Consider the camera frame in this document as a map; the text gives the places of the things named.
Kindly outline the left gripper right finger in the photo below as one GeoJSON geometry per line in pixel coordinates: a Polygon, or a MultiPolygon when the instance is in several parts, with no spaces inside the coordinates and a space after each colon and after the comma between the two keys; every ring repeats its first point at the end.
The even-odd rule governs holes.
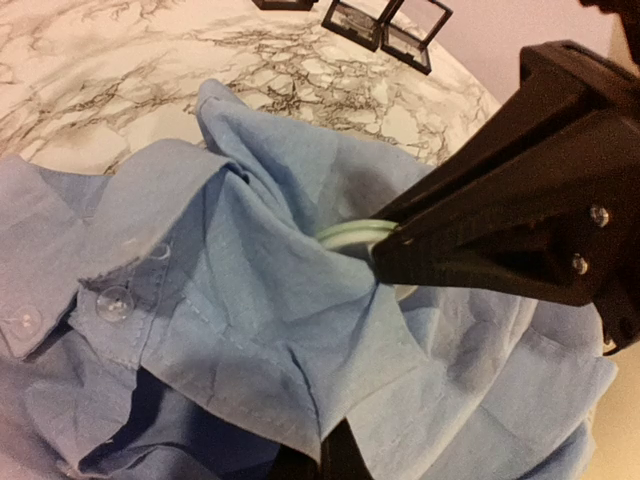
{"type": "Polygon", "coordinates": [[[325,480],[372,480],[346,419],[322,442],[319,478],[325,480]]]}

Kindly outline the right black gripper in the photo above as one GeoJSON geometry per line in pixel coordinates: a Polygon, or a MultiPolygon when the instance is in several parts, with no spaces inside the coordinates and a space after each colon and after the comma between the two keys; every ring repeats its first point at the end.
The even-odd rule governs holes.
{"type": "Polygon", "coordinates": [[[384,207],[417,214],[374,248],[380,280],[592,303],[606,355],[638,343],[638,80],[576,44],[525,48],[520,90],[384,207]]]}

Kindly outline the open black frame box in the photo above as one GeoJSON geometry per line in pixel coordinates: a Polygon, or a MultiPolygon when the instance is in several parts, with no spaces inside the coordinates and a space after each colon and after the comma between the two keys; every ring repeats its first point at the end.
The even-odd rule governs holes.
{"type": "Polygon", "coordinates": [[[400,12],[403,4],[403,1],[389,1],[379,16],[375,18],[376,26],[374,28],[354,29],[340,23],[344,14],[357,12],[371,18],[374,17],[344,1],[332,1],[321,25],[371,52],[382,50],[412,69],[424,75],[430,75],[432,65],[428,47],[449,21],[453,10],[440,1],[427,1],[428,5],[434,6],[439,11],[439,16],[430,30],[420,37],[394,22],[394,18],[400,12]]]}

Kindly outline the blue button-up shirt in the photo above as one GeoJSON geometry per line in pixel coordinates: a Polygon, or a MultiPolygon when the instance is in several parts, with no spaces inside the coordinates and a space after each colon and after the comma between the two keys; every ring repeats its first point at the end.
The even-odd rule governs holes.
{"type": "Polygon", "coordinates": [[[1,163],[1,475],[262,479],[346,421],[376,479],[576,479],[616,376],[594,308],[397,301],[317,234],[428,173],[199,92],[205,143],[112,176],[1,163]]]}

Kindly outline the upright black frame box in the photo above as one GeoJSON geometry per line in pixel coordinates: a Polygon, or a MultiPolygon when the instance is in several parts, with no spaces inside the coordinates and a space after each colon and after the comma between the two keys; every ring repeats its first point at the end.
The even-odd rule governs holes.
{"type": "Polygon", "coordinates": [[[318,0],[253,0],[260,10],[310,11],[318,0]]]}

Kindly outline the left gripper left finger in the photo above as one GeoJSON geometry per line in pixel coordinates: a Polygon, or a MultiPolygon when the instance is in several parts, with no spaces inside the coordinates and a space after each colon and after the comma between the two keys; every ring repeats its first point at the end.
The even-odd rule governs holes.
{"type": "Polygon", "coordinates": [[[282,445],[268,473],[268,480],[316,480],[318,464],[305,454],[282,445]]]}

